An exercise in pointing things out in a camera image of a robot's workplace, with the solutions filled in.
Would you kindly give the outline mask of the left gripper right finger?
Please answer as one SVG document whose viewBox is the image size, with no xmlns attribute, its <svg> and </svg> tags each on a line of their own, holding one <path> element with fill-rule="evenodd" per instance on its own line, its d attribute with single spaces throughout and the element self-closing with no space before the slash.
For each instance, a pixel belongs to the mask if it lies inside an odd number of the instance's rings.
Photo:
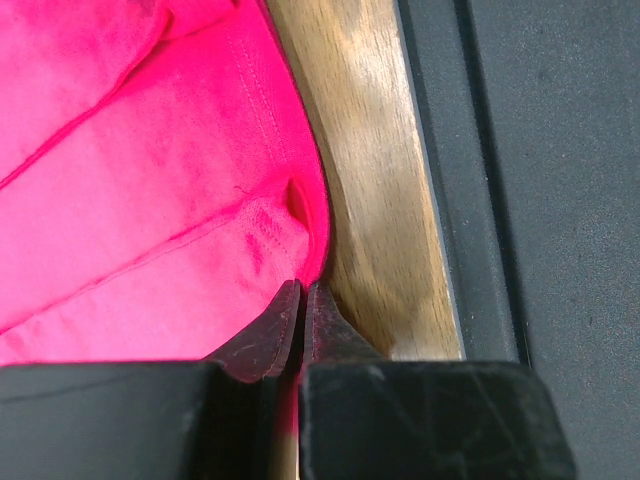
<svg viewBox="0 0 640 480">
<path fill-rule="evenodd" d="M 550 395 L 510 362 L 391 361 L 308 294 L 299 387 L 304 479 L 574 479 Z"/>
</svg>

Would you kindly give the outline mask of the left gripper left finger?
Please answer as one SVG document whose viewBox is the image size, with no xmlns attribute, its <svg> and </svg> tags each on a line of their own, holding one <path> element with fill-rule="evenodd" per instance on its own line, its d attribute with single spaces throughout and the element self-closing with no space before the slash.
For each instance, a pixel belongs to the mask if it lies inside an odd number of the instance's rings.
<svg viewBox="0 0 640 480">
<path fill-rule="evenodd" d="M 5 479 L 266 479 L 301 286 L 196 361 L 1 371 Z"/>
</svg>

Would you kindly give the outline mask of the red t shirt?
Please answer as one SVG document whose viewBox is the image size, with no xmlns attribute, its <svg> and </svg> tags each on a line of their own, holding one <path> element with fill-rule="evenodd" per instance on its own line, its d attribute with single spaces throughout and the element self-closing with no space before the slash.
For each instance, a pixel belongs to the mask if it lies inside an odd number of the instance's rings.
<svg viewBox="0 0 640 480">
<path fill-rule="evenodd" d="M 1 5 L 1 361 L 199 359 L 323 270 L 262 1 Z"/>
</svg>

